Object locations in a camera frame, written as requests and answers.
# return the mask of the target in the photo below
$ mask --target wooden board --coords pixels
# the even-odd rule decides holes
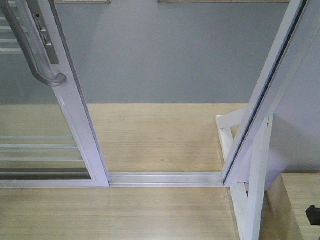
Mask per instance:
[[[216,115],[246,104],[89,104],[110,172],[220,172]]]
[[[264,195],[259,240],[280,240],[267,194]]]
[[[158,3],[289,3],[290,0],[156,0]]]
[[[110,4],[112,0],[54,0],[56,4]]]
[[[318,240],[320,226],[310,225],[306,210],[320,207],[320,174],[282,174],[268,191],[281,240]]]
[[[0,189],[2,240],[236,240],[227,188]]]

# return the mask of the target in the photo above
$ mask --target light wood floor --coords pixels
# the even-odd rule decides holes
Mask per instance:
[[[89,104],[110,172],[220,172],[216,115],[246,104]]]
[[[95,104],[89,110],[111,172],[218,172],[215,116],[243,106]],[[267,201],[263,216],[260,239],[277,240]],[[159,187],[0,189],[0,239],[239,238],[228,188]]]

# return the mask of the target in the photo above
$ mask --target white aluminum frame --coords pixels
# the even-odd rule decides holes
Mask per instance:
[[[295,60],[290,65],[290,69],[285,77],[274,77],[278,74],[280,64],[292,61],[289,57],[286,59],[287,47],[291,43],[291,37],[295,34],[296,27],[300,24],[298,18],[300,15],[303,15],[302,6],[304,4],[307,5],[306,2],[308,3],[305,0],[291,0],[288,5],[257,85],[246,107],[238,132],[225,159],[222,177],[226,187],[230,187],[238,179],[248,178],[249,172],[246,170],[248,164],[244,164],[244,162],[248,159],[248,152],[254,138],[264,119],[275,112],[294,74],[299,68],[308,46],[312,43],[312,34],[315,34],[313,31],[311,31],[311,36],[308,36],[305,42],[296,43],[293,47],[301,49],[295,56]],[[311,24],[314,26],[312,29],[319,27],[319,22]]]
[[[222,149],[228,151],[222,175],[231,190],[241,240],[259,239],[273,114],[319,32],[320,1],[291,1],[234,140],[229,131],[234,119],[227,118],[236,112],[223,116],[226,124],[217,117]]]
[[[110,187],[223,187],[221,172],[111,172]]]
[[[77,75],[59,26],[57,13],[53,13],[55,11],[53,1],[39,0],[38,2],[60,63],[60,65],[51,65],[51,69],[54,74],[63,73],[67,76],[67,83],[52,89],[69,124],[91,180],[0,180],[0,188],[109,187],[107,167],[77,83]],[[25,2],[17,0],[17,4],[23,5]],[[24,14],[30,15],[27,9],[25,11]]]

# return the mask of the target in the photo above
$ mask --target glass pane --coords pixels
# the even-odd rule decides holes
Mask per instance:
[[[91,178],[53,89],[33,77],[0,11],[0,180],[49,179]]]
[[[246,106],[286,10],[247,39],[265,11],[236,5],[57,4],[110,173],[222,170],[215,117]]]

